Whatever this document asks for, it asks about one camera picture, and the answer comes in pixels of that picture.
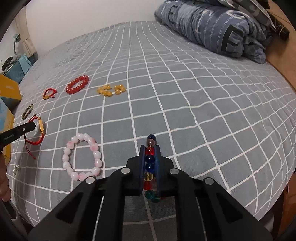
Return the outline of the person's left hand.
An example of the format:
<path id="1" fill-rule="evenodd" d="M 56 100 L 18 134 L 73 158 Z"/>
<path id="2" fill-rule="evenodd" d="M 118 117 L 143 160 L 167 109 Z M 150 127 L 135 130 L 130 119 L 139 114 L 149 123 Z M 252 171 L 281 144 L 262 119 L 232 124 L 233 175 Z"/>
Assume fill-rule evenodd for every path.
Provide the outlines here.
<path id="1" fill-rule="evenodd" d="M 6 176 L 5 158 L 2 153 L 0 156 L 0 198 L 3 202 L 9 201 L 11 198 L 9 180 Z"/>

